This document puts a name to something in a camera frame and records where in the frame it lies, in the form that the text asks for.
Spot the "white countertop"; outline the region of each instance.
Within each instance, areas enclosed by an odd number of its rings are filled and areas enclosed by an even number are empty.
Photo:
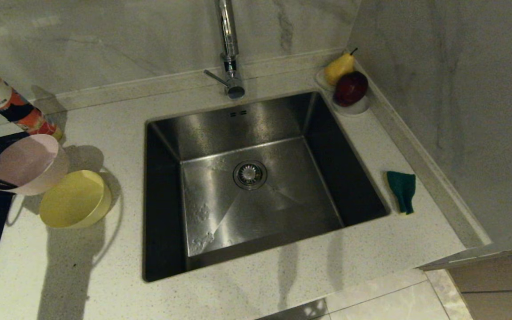
[[[383,172],[413,170],[371,111],[337,116],[389,216],[164,280],[142,280],[145,123],[317,89],[317,69],[77,109],[66,118],[71,171],[105,172],[115,205],[96,225],[48,229],[40,196],[17,196],[0,242],[0,319],[254,319],[466,249],[420,180],[415,213],[397,213]],[[0,126],[0,135],[12,125]]]

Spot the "sink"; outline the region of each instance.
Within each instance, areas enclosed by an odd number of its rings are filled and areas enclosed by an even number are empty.
[[[146,281],[387,214],[317,92],[146,125]]]

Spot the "backsplash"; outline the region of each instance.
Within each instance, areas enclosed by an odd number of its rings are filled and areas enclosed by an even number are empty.
[[[363,0],[348,48],[489,233],[512,249],[512,2]]]
[[[343,48],[360,0],[233,4],[239,61],[250,63]],[[218,26],[214,0],[0,0],[0,75],[40,99],[219,67]]]

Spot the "drain strainer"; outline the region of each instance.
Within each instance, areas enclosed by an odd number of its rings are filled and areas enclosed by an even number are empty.
[[[266,182],[268,172],[266,167],[259,161],[248,160],[240,162],[234,168],[234,182],[245,190],[260,188]]]

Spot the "green sponge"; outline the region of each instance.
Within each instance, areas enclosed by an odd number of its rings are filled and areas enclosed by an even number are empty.
[[[386,178],[390,190],[398,199],[400,212],[406,212],[407,215],[414,212],[412,208],[412,197],[416,192],[416,175],[400,172],[386,172]]]

